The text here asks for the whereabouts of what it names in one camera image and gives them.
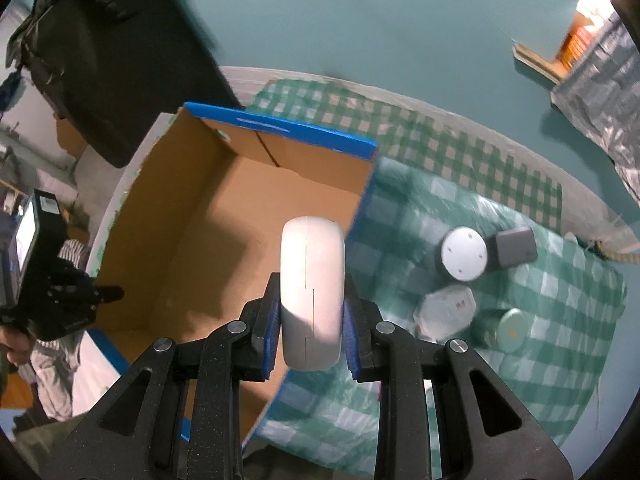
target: barcode sticker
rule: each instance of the barcode sticker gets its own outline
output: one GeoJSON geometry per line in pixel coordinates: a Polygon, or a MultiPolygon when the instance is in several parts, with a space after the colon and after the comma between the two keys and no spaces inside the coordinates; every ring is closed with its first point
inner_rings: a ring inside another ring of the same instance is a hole
{"type": "Polygon", "coordinates": [[[40,197],[40,208],[45,213],[53,213],[55,215],[60,214],[60,209],[58,208],[58,202],[55,198],[48,198],[46,196],[40,197]]]}

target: checkered tablecloth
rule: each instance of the checkered tablecloth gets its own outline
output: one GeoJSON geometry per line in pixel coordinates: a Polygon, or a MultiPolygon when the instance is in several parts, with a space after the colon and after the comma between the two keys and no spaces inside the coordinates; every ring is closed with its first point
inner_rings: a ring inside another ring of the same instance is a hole
{"type": "Polygon", "coordinates": [[[438,174],[560,232],[562,188],[513,155],[406,108],[333,83],[269,83],[247,111],[375,139],[380,154],[438,174]]]}
{"type": "MultiPolygon", "coordinates": [[[[483,236],[517,226],[533,229],[535,263],[487,272],[470,288],[479,309],[517,307],[529,317],[529,334],[517,352],[479,352],[561,444],[602,373],[624,311],[622,276],[574,242],[434,174],[382,158],[371,186],[369,205],[348,237],[348,272],[361,297],[414,335],[415,309],[445,285],[434,260],[451,228],[465,225],[483,236]]],[[[427,395],[427,403],[437,478],[433,396],[427,395]]],[[[257,433],[313,462],[370,476],[378,410],[377,385],[355,383],[342,359],[328,371],[289,371],[257,433]]]]}

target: cylindrical container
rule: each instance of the cylindrical container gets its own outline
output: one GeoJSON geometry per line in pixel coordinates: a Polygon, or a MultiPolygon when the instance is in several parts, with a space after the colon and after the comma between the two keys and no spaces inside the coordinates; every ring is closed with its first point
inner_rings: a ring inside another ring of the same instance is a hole
{"type": "Polygon", "coordinates": [[[471,330],[478,344],[510,354],[524,343],[529,333],[529,321],[518,308],[481,310],[476,314],[471,330]]]}
{"type": "Polygon", "coordinates": [[[486,243],[478,232],[469,227],[449,231],[436,254],[440,271],[459,282],[471,282],[486,269],[486,243]]]}

